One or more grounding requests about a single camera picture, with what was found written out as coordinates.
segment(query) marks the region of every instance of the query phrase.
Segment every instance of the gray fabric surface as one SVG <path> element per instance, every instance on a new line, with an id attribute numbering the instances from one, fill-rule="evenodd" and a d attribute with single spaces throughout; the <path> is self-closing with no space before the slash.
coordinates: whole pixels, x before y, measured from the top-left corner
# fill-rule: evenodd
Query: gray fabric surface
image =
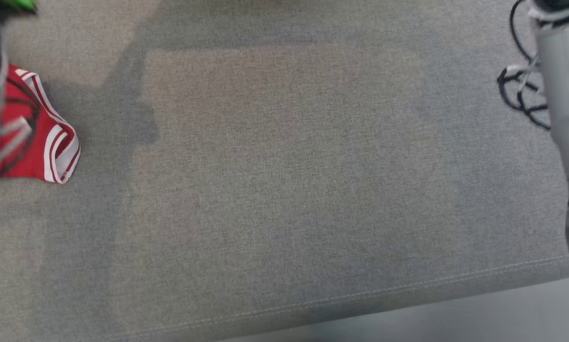
<path id="1" fill-rule="evenodd" d="M 43 0 L 9 30 L 82 144 L 0 182 L 0 341 L 214 340 L 569 276 L 510 2 Z"/>

